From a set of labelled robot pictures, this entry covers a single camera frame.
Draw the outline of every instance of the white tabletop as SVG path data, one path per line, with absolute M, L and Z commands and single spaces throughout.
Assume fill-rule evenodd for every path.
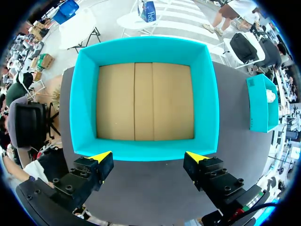
M 280 94 L 280 103 L 283 108 L 285 108 L 285 96 L 284 96 L 284 91 L 282 87 L 282 82 L 281 78 L 279 76 L 279 72 L 275 72 L 277 84 L 278 84 L 278 89 L 279 89 L 279 94 Z

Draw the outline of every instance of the blue chair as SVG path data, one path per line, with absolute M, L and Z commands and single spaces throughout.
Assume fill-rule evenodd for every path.
M 67 0 L 60 7 L 53 19 L 59 24 L 62 24 L 75 16 L 76 10 L 79 9 L 78 4 L 74 0 Z

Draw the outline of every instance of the shorts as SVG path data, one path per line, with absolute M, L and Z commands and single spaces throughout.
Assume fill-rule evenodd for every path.
M 232 9 L 228 4 L 225 4 L 223 7 L 221 7 L 219 13 L 222 14 L 222 17 L 230 18 L 231 20 L 235 19 L 236 17 L 239 17 L 237 12 L 235 12 L 234 9 Z

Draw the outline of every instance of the bag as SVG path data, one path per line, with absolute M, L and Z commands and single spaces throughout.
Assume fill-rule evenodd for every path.
M 267 89 L 267 99 L 268 103 L 273 103 L 274 100 L 276 99 L 275 93 L 272 92 L 272 90 Z
M 236 56 L 244 63 L 256 58 L 257 50 L 241 33 L 236 33 L 230 41 Z
M 138 16 L 145 22 L 156 21 L 156 9 L 153 1 L 138 0 Z

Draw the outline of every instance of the crosswalk stripe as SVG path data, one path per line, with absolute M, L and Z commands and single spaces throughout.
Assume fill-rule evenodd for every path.
M 159 20 L 157 27 L 185 30 L 188 32 L 202 34 L 202 35 L 208 36 L 210 38 L 219 40 L 216 33 L 211 33 L 210 31 L 206 30 L 205 28 L 201 28 L 198 26 L 190 25 L 190 24 L 174 22 L 174 21 Z
M 187 20 L 191 20 L 194 22 L 199 22 L 201 24 L 210 24 L 208 20 L 206 19 L 202 19 L 196 16 L 191 16 L 191 15 L 187 15 L 185 13 L 177 13 L 177 12 L 172 12 L 172 11 L 163 11 L 163 10 L 157 10 L 156 11 L 157 15 L 163 15 L 163 16 L 172 16 L 172 17 L 177 17 L 177 18 L 181 18 L 181 19 L 187 19 Z
M 178 1 L 178 0 L 172 0 L 171 4 L 173 3 L 199 9 L 199 7 L 197 7 L 196 4 L 194 4 L 193 2 L 188 3 L 188 2 Z
M 172 8 L 172 9 L 182 10 L 182 11 L 194 13 L 196 15 L 206 18 L 205 14 L 202 13 L 200 10 L 195 10 L 195 9 L 191 9 L 191 8 L 187 8 L 187 7 L 168 5 L 168 4 L 160 4 L 160 3 L 155 3 L 155 7 L 156 8 L 167 8 L 167 9 Z
M 210 43 L 206 43 L 204 41 L 200 41 L 200 40 L 196 40 L 196 39 L 190 39 L 190 38 L 181 37 L 181 36 L 175 36 L 175 35 L 166 35 L 166 34 L 154 34 L 154 36 L 177 38 L 177 39 L 185 39 L 185 40 L 189 40 L 189 41 L 195 41 L 195 42 L 198 42 L 198 43 L 202 43 L 202 44 L 204 44 L 204 45 L 206 45 L 208 47 L 208 50 L 209 50 L 210 53 L 213 53 L 213 54 L 225 57 L 225 55 L 223 55 L 223 53 L 224 53 L 224 49 L 223 48 L 221 48 L 221 47 L 215 47 L 215 45 L 212 45 Z

